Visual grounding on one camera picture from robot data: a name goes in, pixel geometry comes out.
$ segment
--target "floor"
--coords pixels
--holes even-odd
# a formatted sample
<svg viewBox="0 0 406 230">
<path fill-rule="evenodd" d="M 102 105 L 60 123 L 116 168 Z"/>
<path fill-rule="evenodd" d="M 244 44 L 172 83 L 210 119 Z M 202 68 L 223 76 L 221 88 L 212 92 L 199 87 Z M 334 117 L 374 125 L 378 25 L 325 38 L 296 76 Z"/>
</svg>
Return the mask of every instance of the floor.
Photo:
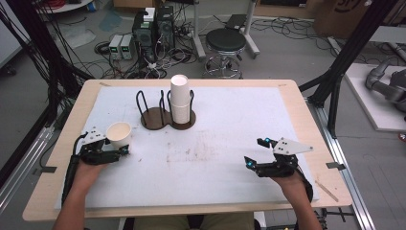
<svg viewBox="0 0 406 230">
<path fill-rule="evenodd" d="M 57 16 L 60 23 L 71 26 L 85 26 L 96 35 L 88 44 L 79 46 L 74 51 L 84 65 L 77 67 L 87 69 L 100 78 L 108 70 L 108 64 L 102 57 L 94 53 L 94 47 L 99 42 L 109 40 L 116 33 L 129 33 L 132 26 L 131 12 L 116 12 L 108 6 L 90 13 L 85 10 L 62 13 Z M 227 21 L 228 16 L 219 16 Z M 208 30 L 221 27 L 210 15 L 200 20 L 201 34 Z M 255 21 L 251 36 L 260 49 L 260 55 L 252 59 L 249 51 L 241 54 L 243 61 L 240 68 L 245 79 L 291 79 L 298 85 L 313 80 L 322 75 L 334 61 L 333 52 L 322 39 L 307 38 L 305 35 L 280 34 L 280 24 L 271 24 L 266 19 Z M 291 31 L 313 34 L 311 24 L 300 22 L 295 25 L 285 25 Z M 364 49 L 362 56 L 356 62 L 376 64 L 377 59 L 392 58 L 393 65 L 405 65 L 391 52 L 382 52 L 380 44 L 371 43 Z M 123 69 L 133 62 L 121 62 Z M 0 74 L 0 115 L 1 130 L 0 166 L 3 167 L 9 156 L 21 142 L 30 127 L 47 105 L 47 85 L 37 74 L 30 59 L 23 53 L 18 54 L 11 65 L 17 70 L 15 76 L 5 71 Z M 189 78 L 202 78 L 204 64 L 195 61 L 189 64 L 174 65 L 167 69 L 167 78 L 182 73 Z M 313 89 L 304 92 L 309 96 Z M 372 216 L 375 229 L 402 229 L 406 225 L 406 185 L 401 182 L 401 176 L 406 174 L 405 143 L 399 141 L 396 132 L 375 131 L 356 100 L 348 83 L 343 80 L 340 103 L 337 115 L 336 133 L 341 148 L 349 162 L 356 184 Z M 50 145 L 57 138 L 57 131 Z M 50 152 L 44 153 L 42 162 L 46 162 Z M 3 203 L 0 213 L 0 228 L 8 229 L 50 229 L 51 222 L 27 222 L 21 214 L 30 198 L 37 181 L 39 169 L 36 162 L 27 176 L 20 179 L 21 184 L 10 202 Z M 343 211 L 351 212 L 351 208 L 343 207 Z M 272 219 L 287 219 L 293 221 L 291 214 L 275 213 L 266 216 L 267 222 Z M 328 215 L 328 229 L 359 229 L 354 217 Z M 118 219 L 89 219 L 86 227 L 90 229 L 117 229 Z"/>
</svg>

